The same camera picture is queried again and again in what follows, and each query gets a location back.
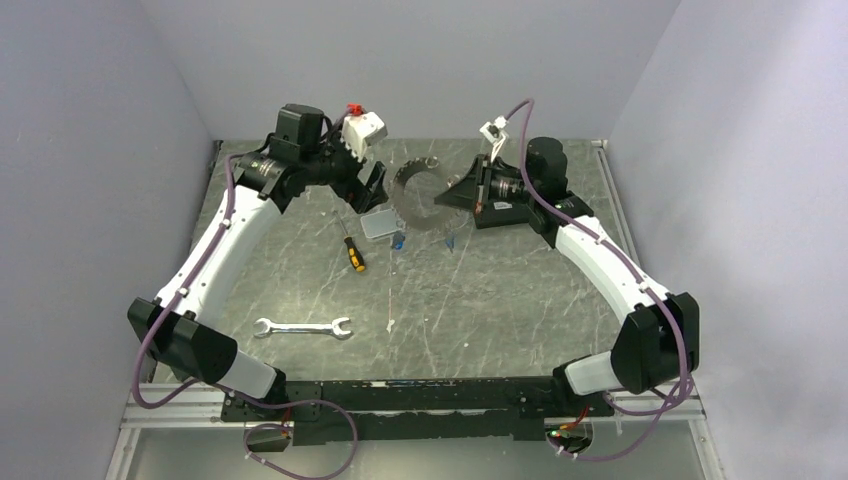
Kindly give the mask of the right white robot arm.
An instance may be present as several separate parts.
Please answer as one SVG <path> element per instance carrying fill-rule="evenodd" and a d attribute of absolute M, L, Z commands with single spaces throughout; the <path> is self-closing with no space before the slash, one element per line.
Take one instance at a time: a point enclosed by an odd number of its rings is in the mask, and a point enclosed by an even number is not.
<path fill-rule="evenodd" d="M 609 237 L 588 204 L 568 187 L 562 143 L 531 139 L 521 166 L 479 154 L 436 204 L 468 211 L 476 227 L 526 223 L 591 281 L 619 320 L 610 350 L 557 367 L 551 388 L 557 411 L 574 415 L 590 394 L 639 394 L 680 380 L 687 392 L 699 365 L 700 309 L 686 292 L 673 294 L 651 279 Z"/>

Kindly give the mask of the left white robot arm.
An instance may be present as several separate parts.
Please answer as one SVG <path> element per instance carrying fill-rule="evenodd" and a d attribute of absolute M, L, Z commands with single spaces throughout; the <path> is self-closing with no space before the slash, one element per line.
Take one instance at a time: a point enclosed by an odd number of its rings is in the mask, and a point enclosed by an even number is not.
<path fill-rule="evenodd" d="M 144 400 L 140 391 L 141 367 L 150 358 L 183 373 L 189 383 L 248 397 L 261 419 L 285 411 L 285 373 L 218 329 L 223 303 L 258 241 L 307 188 L 329 187 L 356 213 L 387 201 L 382 162 L 374 163 L 367 180 L 359 177 L 369 148 L 387 134 L 384 120 L 357 104 L 331 120 L 319 108 L 289 103 L 260 147 L 221 160 L 225 191 L 206 231 L 158 293 L 135 299 L 128 309 L 140 340 L 131 383 L 139 405 L 163 404 Z"/>

